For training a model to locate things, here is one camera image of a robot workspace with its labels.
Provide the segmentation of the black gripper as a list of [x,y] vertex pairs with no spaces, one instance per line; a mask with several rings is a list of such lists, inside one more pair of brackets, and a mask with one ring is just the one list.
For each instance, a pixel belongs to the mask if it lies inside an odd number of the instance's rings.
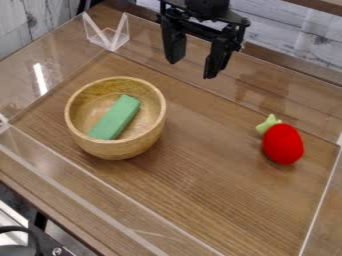
[[185,34],[212,41],[205,57],[204,79],[225,68],[240,44],[250,20],[229,9],[229,0],[159,0],[164,56],[175,64],[185,56]]

